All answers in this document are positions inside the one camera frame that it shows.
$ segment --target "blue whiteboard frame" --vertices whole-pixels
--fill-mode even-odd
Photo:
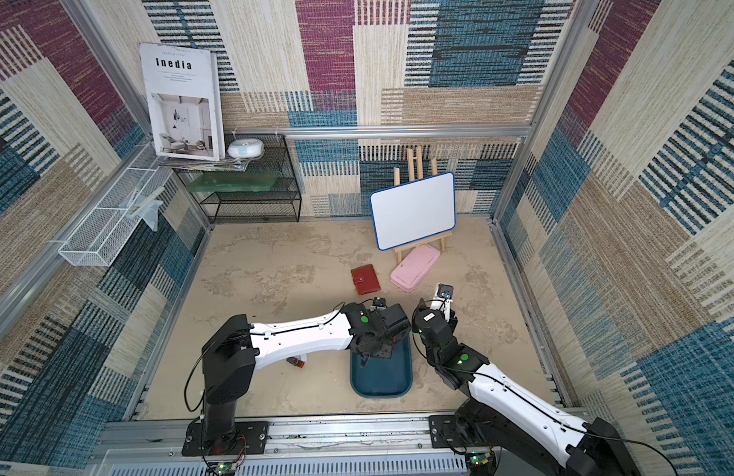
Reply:
[[[447,228],[446,230],[443,230],[443,231],[438,232],[438,233],[429,234],[428,236],[423,236],[422,238],[417,238],[416,240],[412,240],[410,242],[397,244],[396,246],[392,246],[390,248],[380,248],[380,241],[378,240],[378,229],[375,227],[374,214],[372,213],[372,195],[375,195],[375,194],[377,194],[379,192],[384,192],[385,190],[390,190],[392,188],[398,188],[400,186],[406,186],[406,185],[410,185],[410,184],[416,184],[417,182],[421,182],[423,180],[428,180],[429,178],[440,177],[442,175],[447,175],[447,174],[450,174],[451,175],[451,183],[454,185],[454,188],[452,190],[452,196],[454,197],[454,226],[452,226],[451,228]],[[405,184],[393,185],[393,186],[389,186],[388,188],[382,188],[380,190],[375,190],[374,192],[372,192],[371,194],[369,194],[369,214],[372,217],[372,229],[374,230],[374,242],[378,244],[378,250],[380,250],[380,251],[393,250],[395,248],[399,248],[399,247],[402,247],[402,246],[405,246],[405,245],[411,244],[411,243],[417,243],[417,242],[419,242],[421,240],[426,240],[426,239],[428,239],[430,237],[438,236],[441,233],[446,233],[446,232],[448,232],[450,230],[453,230],[453,229],[457,228],[457,176],[454,175],[454,172],[444,172],[443,174],[431,175],[429,177],[424,177],[424,178],[421,178],[419,180],[413,180],[411,182],[406,182]]]

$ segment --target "wall-mounted basket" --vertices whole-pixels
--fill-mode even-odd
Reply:
[[[148,196],[164,185],[171,173],[170,168],[157,166],[151,150],[143,152],[71,233],[60,247],[60,255],[74,266],[110,266],[142,220],[140,216],[125,216],[132,192],[143,183],[138,195]]]

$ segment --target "black mounting plate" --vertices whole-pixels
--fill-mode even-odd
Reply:
[[[457,432],[457,417],[455,415],[430,415],[428,416],[430,424],[430,439],[433,448],[451,448],[457,450],[473,446],[488,446],[489,444],[483,440],[480,441],[462,441]]]
[[[187,426],[187,434],[182,446],[182,456],[200,456],[200,432],[202,431],[202,422],[196,421]],[[245,436],[245,454],[246,455],[262,455],[266,448],[266,437],[268,434],[269,422],[267,421],[236,421],[234,429],[238,435]],[[235,445],[229,448],[224,455],[237,455],[240,448]],[[205,456],[214,456],[206,450],[202,453]]]

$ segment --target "red wallet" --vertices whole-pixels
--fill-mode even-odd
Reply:
[[[371,264],[351,270],[351,277],[354,278],[354,286],[356,286],[356,292],[360,296],[362,294],[380,291],[378,275],[375,274],[374,268]]]

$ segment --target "magazine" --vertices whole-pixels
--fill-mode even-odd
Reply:
[[[223,160],[226,149],[215,53],[140,43],[139,57],[156,154]]]

